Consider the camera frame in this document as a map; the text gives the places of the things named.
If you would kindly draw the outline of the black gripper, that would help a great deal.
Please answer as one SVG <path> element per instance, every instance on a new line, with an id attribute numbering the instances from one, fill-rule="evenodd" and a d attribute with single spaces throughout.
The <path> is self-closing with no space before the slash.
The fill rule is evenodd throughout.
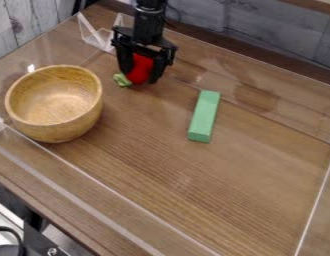
<path id="1" fill-rule="evenodd" d="M 166 68 L 174 63 L 178 46 L 165 38 L 166 10 L 169 0 L 135 0 L 135 17 L 131 27 L 115 25 L 112 46 L 116 48 L 120 71 L 134 69 L 134 54 L 152 58 L 150 83 L 162 78 Z"/>

